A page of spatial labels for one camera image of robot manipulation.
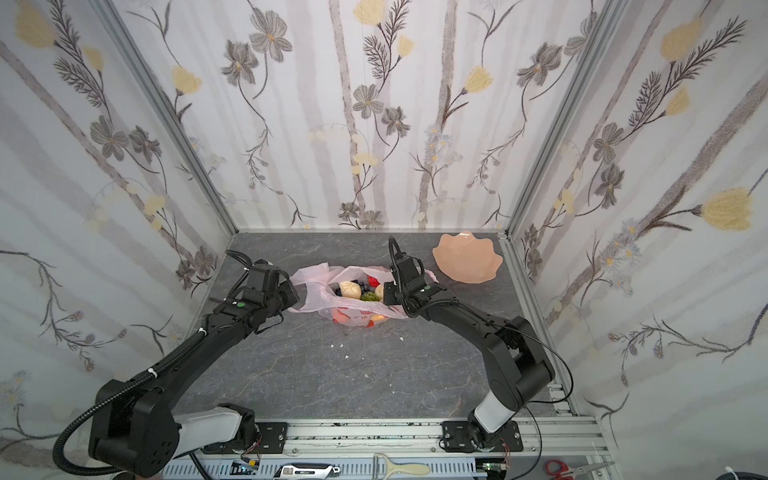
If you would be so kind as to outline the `pink plastic bag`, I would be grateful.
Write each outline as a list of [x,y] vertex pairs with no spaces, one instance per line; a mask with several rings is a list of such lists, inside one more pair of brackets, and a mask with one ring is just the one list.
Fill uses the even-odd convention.
[[301,306],[290,308],[294,313],[317,313],[341,325],[364,328],[407,317],[402,306],[383,301],[384,284],[393,282],[394,277],[382,266],[321,263],[299,269],[290,280],[306,288]]

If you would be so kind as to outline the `pink scalloped plate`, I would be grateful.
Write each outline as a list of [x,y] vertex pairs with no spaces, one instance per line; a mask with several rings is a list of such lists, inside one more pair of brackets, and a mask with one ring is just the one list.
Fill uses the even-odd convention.
[[466,284],[493,280],[503,262],[490,238],[477,238],[469,231],[443,234],[432,253],[443,274]]

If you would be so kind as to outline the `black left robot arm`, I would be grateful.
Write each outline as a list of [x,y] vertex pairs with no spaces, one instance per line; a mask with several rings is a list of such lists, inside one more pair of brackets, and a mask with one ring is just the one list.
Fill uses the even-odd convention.
[[247,266],[193,335],[131,379],[111,380],[98,391],[93,406],[55,440],[56,467],[76,476],[126,472],[149,478],[171,460],[203,447],[255,446],[261,434],[248,408],[222,404],[179,416],[173,409],[225,352],[298,300],[287,272],[265,260]]

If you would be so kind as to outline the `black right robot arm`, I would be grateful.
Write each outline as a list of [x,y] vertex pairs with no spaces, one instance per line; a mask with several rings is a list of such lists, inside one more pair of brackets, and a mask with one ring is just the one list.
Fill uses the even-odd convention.
[[390,260],[394,280],[384,286],[384,303],[447,327],[480,352],[489,392],[470,413],[468,433],[474,447],[491,447],[514,414],[555,379],[545,345],[528,320],[504,319],[464,303],[429,280],[422,261],[395,244]]

